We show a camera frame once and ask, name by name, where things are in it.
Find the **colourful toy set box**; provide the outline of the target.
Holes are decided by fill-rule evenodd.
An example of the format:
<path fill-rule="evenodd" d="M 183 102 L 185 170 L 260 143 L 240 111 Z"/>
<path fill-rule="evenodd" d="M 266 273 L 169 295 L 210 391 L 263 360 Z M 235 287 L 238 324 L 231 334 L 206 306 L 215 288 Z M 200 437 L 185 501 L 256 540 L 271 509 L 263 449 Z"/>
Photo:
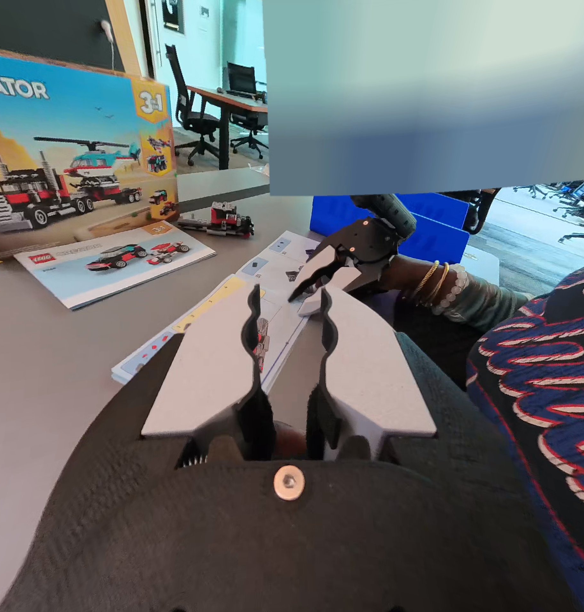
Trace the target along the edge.
<path fill-rule="evenodd" d="M 0 260 L 179 214 L 159 82 L 0 55 Z"/>

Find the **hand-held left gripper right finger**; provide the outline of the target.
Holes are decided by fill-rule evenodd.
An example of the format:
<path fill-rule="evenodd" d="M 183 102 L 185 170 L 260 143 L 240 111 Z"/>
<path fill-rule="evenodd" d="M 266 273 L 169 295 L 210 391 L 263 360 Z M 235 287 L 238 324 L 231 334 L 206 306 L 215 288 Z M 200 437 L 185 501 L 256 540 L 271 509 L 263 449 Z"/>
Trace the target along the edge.
<path fill-rule="evenodd" d="M 437 428 L 395 330 L 340 288 L 321 289 L 319 379 L 308 401 L 307 451 L 336 460 L 351 438 L 380 459 L 392 437 L 434 439 Z"/>

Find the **car cover instruction booklet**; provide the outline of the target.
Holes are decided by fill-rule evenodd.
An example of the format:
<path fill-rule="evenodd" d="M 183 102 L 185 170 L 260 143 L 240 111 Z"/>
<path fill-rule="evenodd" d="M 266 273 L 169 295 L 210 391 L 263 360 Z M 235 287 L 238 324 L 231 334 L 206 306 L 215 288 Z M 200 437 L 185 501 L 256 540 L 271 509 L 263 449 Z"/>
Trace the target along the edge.
<path fill-rule="evenodd" d="M 214 249 L 160 220 L 14 258 L 67 309 L 75 310 L 215 255 Z"/>

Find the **red black brick truck model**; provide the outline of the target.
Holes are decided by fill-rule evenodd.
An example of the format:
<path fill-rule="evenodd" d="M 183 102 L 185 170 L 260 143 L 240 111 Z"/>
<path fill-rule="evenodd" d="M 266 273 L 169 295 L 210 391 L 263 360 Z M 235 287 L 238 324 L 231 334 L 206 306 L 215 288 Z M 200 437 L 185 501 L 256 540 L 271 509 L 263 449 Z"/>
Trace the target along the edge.
<path fill-rule="evenodd" d="M 240 236 L 245 239 L 255 234 L 255 227 L 250 216 L 240 215 L 237 205 L 232 202 L 217 202 L 211 204 L 209 219 L 190 216 L 180 216 L 177 227 L 184 231 L 197 231 L 217 236 Z"/>

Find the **gold bangles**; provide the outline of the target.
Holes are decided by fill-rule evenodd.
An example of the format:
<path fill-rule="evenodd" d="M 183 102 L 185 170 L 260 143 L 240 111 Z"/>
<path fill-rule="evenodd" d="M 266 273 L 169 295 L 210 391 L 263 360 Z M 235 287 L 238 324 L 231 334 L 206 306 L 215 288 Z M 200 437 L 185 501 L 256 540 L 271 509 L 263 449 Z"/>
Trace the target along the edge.
<path fill-rule="evenodd" d="M 431 307 L 436 302 L 444 282 L 447 280 L 450 264 L 441 264 L 435 261 L 428 268 L 424 276 L 412 291 L 406 296 L 406 300 L 413 305 Z"/>

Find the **cluster of office chairs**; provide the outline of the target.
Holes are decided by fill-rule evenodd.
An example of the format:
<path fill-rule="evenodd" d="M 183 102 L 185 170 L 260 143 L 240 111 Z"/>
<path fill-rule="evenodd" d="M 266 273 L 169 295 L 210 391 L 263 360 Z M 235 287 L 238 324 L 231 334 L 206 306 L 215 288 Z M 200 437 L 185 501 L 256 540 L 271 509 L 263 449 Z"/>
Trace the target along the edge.
<path fill-rule="evenodd" d="M 558 245 L 584 242 L 584 180 L 514 186 L 512 191 L 515 194 L 525 193 L 549 206 L 556 218 L 572 222 L 573 229 L 558 237 Z"/>

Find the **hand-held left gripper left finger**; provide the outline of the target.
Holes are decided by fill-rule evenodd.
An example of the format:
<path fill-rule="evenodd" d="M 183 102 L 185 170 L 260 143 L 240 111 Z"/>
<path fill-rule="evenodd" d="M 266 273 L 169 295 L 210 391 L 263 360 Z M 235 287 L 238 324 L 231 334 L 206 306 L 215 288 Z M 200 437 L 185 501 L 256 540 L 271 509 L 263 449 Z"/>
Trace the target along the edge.
<path fill-rule="evenodd" d="M 144 438 L 187 436 L 206 454 L 228 435 L 245 458 L 270 458 L 273 412 L 261 386 L 258 344 L 260 286 L 219 302 L 183 334 L 145 420 Z"/>

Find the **blue plastic bin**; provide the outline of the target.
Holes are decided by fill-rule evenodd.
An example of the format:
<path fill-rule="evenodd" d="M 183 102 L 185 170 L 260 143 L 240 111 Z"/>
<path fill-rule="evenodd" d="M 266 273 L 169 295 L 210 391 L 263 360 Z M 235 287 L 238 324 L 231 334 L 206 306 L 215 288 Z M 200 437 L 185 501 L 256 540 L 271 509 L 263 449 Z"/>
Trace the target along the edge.
<path fill-rule="evenodd" d="M 469 233 L 463 229 L 468 204 L 438 193 L 396 196 L 417 220 L 416 231 L 399 252 L 426 261 L 460 263 L 469 241 Z M 315 196 L 310 230 L 327 236 L 370 215 L 357 208 L 349 196 Z"/>

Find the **person's right hand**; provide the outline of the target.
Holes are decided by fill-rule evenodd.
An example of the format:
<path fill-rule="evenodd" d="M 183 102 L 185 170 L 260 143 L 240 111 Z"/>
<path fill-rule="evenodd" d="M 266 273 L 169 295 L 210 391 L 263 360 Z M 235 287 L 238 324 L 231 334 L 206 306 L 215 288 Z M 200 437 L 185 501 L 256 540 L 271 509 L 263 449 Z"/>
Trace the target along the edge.
<path fill-rule="evenodd" d="M 414 294 L 423 290 L 434 274 L 441 270 L 438 261 L 424 261 L 397 255 L 381 273 L 376 287 L 383 291 L 397 290 Z"/>

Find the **light grey table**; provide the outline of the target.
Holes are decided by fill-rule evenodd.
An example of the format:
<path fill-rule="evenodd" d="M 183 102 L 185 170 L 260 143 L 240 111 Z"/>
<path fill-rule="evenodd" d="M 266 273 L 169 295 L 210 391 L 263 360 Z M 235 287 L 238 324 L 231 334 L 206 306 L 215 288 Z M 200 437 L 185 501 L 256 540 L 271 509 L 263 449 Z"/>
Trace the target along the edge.
<path fill-rule="evenodd" d="M 255 169 L 192 172 L 177 179 L 181 214 L 211 207 L 213 202 L 231 202 L 244 214 L 264 211 L 309 214 L 309 196 L 275 196 L 270 179 Z"/>

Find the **person's right forearm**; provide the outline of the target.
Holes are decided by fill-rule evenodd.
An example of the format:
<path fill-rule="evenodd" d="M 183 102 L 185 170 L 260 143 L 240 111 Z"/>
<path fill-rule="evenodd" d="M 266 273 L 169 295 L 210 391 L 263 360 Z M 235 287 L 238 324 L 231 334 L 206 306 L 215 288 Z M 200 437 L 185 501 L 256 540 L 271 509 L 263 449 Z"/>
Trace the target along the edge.
<path fill-rule="evenodd" d="M 531 294 L 493 285 L 454 264 L 436 302 L 427 308 L 434 315 L 487 332 L 533 299 Z"/>

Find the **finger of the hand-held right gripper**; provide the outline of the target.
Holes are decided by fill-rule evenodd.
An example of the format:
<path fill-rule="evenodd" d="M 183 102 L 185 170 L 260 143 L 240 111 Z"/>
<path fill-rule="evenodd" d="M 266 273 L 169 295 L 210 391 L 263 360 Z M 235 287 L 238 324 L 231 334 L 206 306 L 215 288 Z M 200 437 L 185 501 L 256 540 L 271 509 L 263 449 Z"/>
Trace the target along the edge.
<path fill-rule="evenodd" d="M 321 309 L 321 295 L 324 285 L 332 285 L 338 289 L 346 289 L 353 281 L 361 276 L 361 272 L 354 267 L 342 267 L 337 270 L 332 279 L 325 281 L 315 292 L 309 295 L 300 306 L 297 314 L 299 317 L 311 317 Z"/>
<path fill-rule="evenodd" d="M 291 294 L 288 296 L 288 302 L 296 300 L 319 279 L 323 277 L 331 279 L 340 268 L 341 256 L 335 248 L 324 248 L 319 252 L 316 249 L 312 258 L 298 272 Z"/>

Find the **building steps instruction booklet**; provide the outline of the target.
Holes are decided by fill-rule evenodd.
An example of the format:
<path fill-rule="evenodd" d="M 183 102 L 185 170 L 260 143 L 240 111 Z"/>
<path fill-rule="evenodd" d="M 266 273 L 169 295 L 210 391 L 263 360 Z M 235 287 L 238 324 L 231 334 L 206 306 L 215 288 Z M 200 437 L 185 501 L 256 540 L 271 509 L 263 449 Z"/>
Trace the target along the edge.
<path fill-rule="evenodd" d="M 111 370 L 112 379 L 126 384 L 173 335 L 184 333 L 190 325 L 238 290 L 258 284 L 261 289 L 261 314 L 257 320 L 259 340 L 255 354 L 262 388 L 269 393 L 309 320 L 299 314 L 304 297 L 288 302 L 288 295 L 318 244 L 319 241 L 285 231 L 235 274 L 227 276 L 202 301 L 115 365 Z"/>

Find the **tall black office chair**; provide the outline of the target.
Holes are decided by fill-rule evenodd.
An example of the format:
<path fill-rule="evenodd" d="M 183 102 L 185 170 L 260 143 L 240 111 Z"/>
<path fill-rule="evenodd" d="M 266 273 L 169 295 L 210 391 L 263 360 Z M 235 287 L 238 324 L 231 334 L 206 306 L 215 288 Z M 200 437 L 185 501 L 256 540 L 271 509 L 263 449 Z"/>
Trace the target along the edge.
<path fill-rule="evenodd" d="M 464 231 L 471 235 L 476 235 L 481 231 L 492 203 L 500 190 L 501 188 L 487 188 L 466 192 L 468 210 L 463 224 Z"/>

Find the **white door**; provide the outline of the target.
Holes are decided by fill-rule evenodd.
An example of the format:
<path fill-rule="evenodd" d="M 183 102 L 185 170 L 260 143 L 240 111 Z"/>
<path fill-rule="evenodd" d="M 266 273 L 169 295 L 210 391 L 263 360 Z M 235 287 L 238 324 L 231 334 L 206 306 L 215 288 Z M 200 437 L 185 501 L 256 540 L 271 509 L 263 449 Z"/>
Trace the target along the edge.
<path fill-rule="evenodd" d="M 144 1 L 153 77 L 169 88 L 171 112 L 177 86 L 166 46 L 174 46 L 185 84 L 202 89 L 220 85 L 220 1 Z"/>

